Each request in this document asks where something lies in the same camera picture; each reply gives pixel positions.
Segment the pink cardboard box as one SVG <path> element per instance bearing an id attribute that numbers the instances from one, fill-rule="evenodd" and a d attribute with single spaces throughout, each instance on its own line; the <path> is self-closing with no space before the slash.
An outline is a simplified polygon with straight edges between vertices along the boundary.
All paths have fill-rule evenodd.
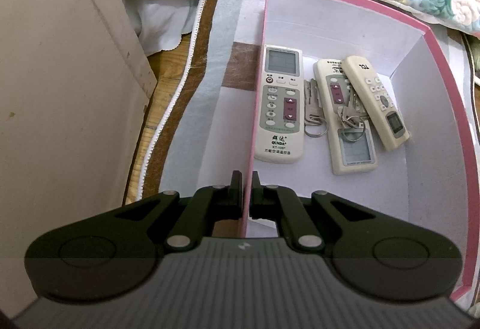
<path id="1" fill-rule="evenodd" d="M 365 57 L 410 137 L 391 152 L 378 144 L 377 168 L 363 174 L 334 175 L 324 138 L 307 139 L 295 163 L 249 168 L 301 196 L 330 191 L 447 236 L 464 261 L 451 298 L 466 306 L 479 277 L 479 140 L 468 66 L 450 64 L 433 31 L 372 0 L 265 0 L 263 43 L 301 50 L 306 75 L 322 58 Z"/>

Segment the striped grey brown rug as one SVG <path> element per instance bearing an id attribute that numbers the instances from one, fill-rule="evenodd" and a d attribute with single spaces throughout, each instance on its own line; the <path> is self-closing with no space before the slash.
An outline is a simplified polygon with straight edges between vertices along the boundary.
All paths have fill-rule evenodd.
<path id="1" fill-rule="evenodd" d="M 199 0 L 179 46 L 149 57 L 158 78 L 126 200 L 251 179 L 265 0 Z"/>

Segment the cream remote with purple buttons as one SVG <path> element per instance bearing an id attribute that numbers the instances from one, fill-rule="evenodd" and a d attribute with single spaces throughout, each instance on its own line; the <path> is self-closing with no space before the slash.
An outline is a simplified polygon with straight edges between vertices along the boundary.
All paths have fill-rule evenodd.
<path id="1" fill-rule="evenodd" d="M 337 108 L 346 105 L 347 86 L 352 85 L 343 72 L 342 62 L 334 59 L 318 60 L 313 72 L 318 85 L 320 105 L 329 123 L 327 138 L 333 173 L 335 175 L 364 173 L 375 169 L 377 157 L 368 117 L 365 119 L 366 134 L 360 141 L 349 143 L 340 135 L 342 126 L 337 116 Z M 368 115 L 358 96 L 357 99 L 358 109 L 362 109 Z"/>

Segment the silver key bunch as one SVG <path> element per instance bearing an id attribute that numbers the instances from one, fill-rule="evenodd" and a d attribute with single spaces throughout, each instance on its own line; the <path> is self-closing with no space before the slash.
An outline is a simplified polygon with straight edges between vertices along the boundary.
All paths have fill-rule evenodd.
<path id="1" fill-rule="evenodd" d="M 366 118 L 367 114 L 362 109 L 357 107 L 357 93 L 352 85 L 346 87 L 348 90 L 348 97 L 345 106 L 337 108 L 337 116 L 342 128 L 340 135 L 349 143 L 355 143 L 365 137 L 366 134 Z"/>

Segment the white Qunda remote control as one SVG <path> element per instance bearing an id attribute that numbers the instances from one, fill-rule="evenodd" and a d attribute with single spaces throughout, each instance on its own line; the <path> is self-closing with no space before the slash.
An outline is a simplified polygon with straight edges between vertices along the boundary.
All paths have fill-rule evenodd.
<path id="1" fill-rule="evenodd" d="M 295 163 L 304 154 L 303 53 L 265 44 L 259 73 L 254 158 Z"/>

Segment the cream TCL remote control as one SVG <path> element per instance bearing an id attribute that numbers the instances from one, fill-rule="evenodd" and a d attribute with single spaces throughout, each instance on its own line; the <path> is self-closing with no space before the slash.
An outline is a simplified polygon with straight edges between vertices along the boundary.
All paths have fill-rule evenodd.
<path id="1" fill-rule="evenodd" d="M 384 148 L 393 151 L 409 139 L 399 110 L 372 64 L 361 56 L 342 60 L 343 72 L 365 107 Z"/>

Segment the beige cabinet panel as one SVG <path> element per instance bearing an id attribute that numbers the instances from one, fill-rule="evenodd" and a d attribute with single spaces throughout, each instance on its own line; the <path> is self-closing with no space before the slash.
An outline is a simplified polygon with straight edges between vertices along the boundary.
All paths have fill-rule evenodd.
<path id="1" fill-rule="evenodd" d="M 1 310 L 35 299 L 24 253 L 119 207 L 155 76 L 121 0 L 1 0 Z"/>

